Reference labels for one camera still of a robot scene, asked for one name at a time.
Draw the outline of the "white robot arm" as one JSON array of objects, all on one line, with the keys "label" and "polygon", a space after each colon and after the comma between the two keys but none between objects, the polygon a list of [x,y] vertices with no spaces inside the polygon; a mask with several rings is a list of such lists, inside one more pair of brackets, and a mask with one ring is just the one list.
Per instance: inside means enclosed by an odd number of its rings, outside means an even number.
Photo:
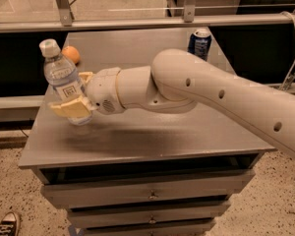
[{"label": "white robot arm", "polygon": [[184,113],[209,106],[295,159],[295,95],[214,67],[179,49],[158,53],[149,66],[83,72],[86,92],[50,105],[61,117],[141,108]]}]

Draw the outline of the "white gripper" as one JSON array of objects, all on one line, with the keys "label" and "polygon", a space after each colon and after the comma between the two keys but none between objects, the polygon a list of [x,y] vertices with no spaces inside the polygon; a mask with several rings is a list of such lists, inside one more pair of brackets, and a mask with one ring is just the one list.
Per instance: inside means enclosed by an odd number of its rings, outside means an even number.
[{"label": "white gripper", "polygon": [[87,96],[66,102],[50,102],[49,108],[58,116],[66,118],[84,118],[93,110],[101,114],[119,114],[125,111],[117,93],[117,77],[121,69],[103,69],[97,73],[79,72],[82,82],[87,85]]}]

